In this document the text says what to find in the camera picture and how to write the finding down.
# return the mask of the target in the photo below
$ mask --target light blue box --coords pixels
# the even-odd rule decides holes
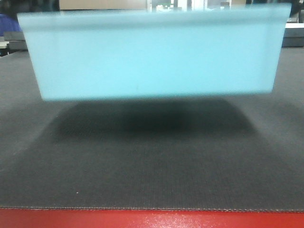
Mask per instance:
[[[289,4],[19,14],[44,100],[272,91]]]

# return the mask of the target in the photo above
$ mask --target plastic container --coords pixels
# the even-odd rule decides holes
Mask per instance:
[[[272,91],[290,5],[20,14],[41,96],[91,100]]]

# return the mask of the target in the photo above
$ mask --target red surface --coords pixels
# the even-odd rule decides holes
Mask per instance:
[[[0,228],[304,228],[304,213],[0,209]]]

